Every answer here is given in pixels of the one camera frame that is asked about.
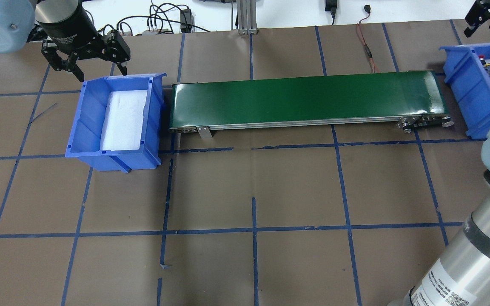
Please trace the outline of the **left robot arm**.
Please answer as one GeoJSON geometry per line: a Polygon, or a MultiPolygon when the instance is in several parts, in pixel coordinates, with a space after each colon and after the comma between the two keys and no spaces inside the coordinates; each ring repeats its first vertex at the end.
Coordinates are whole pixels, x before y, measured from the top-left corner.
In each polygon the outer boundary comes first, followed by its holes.
{"type": "Polygon", "coordinates": [[[99,58],[128,74],[130,47],[115,29],[101,34],[81,0],[0,0],[0,54],[20,50],[36,28],[45,33],[41,53],[54,71],[83,82],[77,62],[99,58]]]}

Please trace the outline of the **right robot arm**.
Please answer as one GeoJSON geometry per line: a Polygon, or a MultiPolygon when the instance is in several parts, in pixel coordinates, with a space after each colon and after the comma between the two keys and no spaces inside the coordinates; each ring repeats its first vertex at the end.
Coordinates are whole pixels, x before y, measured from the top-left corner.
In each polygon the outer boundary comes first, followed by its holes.
{"type": "Polygon", "coordinates": [[[443,50],[445,83],[456,97],[467,136],[484,139],[489,192],[422,280],[392,306],[490,306],[490,43],[443,50]]]}

